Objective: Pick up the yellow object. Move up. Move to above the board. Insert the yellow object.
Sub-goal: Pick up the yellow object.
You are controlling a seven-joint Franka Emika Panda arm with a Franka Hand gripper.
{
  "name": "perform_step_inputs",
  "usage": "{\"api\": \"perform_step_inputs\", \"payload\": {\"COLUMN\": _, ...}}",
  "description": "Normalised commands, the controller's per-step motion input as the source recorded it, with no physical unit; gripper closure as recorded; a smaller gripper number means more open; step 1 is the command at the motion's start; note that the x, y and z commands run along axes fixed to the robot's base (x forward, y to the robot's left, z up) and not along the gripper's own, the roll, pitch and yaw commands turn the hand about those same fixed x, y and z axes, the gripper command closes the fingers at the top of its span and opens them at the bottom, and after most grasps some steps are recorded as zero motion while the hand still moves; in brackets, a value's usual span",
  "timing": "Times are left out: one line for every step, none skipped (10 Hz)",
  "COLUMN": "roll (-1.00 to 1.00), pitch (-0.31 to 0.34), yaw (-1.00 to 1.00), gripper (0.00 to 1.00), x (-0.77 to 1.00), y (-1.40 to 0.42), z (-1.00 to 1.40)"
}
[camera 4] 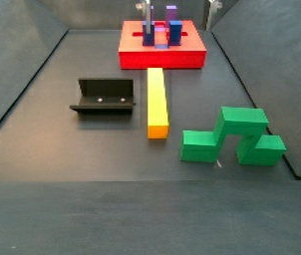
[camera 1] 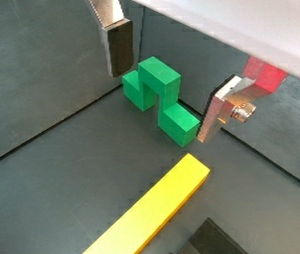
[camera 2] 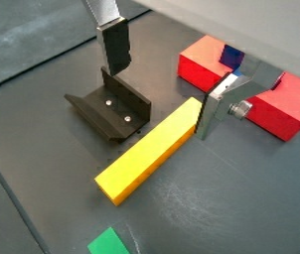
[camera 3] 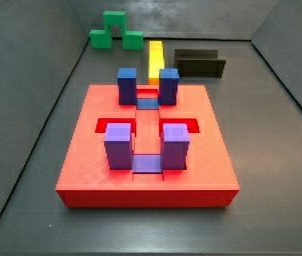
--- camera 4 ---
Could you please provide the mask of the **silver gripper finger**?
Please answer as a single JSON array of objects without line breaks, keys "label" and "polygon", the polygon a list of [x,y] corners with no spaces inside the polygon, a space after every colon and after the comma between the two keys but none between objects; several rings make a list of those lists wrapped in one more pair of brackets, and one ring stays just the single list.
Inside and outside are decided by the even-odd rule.
[{"label": "silver gripper finger", "polygon": [[222,8],[221,0],[208,0],[206,30],[210,29],[213,16],[221,8]]},{"label": "silver gripper finger", "polygon": [[147,33],[151,32],[151,0],[141,0],[137,4],[137,9],[143,12],[146,19]]}]

